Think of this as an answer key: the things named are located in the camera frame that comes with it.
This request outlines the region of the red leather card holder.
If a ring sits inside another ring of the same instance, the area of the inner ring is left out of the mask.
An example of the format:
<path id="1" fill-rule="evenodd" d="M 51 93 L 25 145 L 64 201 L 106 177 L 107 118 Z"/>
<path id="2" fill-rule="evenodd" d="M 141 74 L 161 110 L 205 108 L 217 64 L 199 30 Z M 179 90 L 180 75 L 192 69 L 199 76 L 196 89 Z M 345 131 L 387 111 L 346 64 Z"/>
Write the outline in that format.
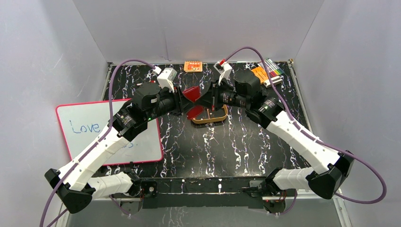
<path id="1" fill-rule="evenodd" d="M 188 120 L 195 119 L 197 116 L 204 112 L 205 108 L 195 103 L 201 96 L 199 86 L 190 87 L 184 90 L 182 94 L 184 97 L 183 112 L 186 114 Z"/>

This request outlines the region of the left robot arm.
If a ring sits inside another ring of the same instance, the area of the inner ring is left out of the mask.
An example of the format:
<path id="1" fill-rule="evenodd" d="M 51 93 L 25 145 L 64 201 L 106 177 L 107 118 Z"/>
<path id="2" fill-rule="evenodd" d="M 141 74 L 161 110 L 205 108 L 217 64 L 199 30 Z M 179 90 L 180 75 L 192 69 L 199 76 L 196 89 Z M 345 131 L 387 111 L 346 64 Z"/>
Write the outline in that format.
<path id="1" fill-rule="evenodd" d="M 131 171 L 104 177 L 94 177 L 94 174 L 145 131 L 150 121 L 165 114 L 188 115 L 201 91 L 198 86 L 186 90 L 174 86 L 175 76 L 173 68 L 166 68 L 156 82 L 142 83 L 84 151 L 60 169 L 45 173 L 52 193 L 58 195 L 67 211 L 78 213 L 100 197 L 116 193 L 135 197 L 143 192 L 141 180 Z"/>

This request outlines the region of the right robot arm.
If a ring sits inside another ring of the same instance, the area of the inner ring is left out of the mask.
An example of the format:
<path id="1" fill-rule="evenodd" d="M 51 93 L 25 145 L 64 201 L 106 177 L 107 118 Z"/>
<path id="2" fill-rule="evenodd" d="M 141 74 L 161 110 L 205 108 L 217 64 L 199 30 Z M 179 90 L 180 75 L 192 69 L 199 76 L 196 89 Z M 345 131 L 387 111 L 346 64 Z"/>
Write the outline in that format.
<path id="1" fill-rule="evenodd" d="M 354 159 L 323 146 L 308 129 L 289 117 L 277 98 L 262 93 L 259 78 L 252 71 L 237 75 L 235 85 L 231 86 L 227 78 L 232 67 L 221 61 L 214 68 L 220 73 L 219 78 L 212 81 L 195 103 L 212 110 L 223 105 L 244 109 L 251 121 L 284 140 L 310 164 L 302 169 L 276 168 L 262 183 L 250 186 L 245 192 L 278 196 L 284 190 L 303 189 L 331 199 L 348 177 Z"/>

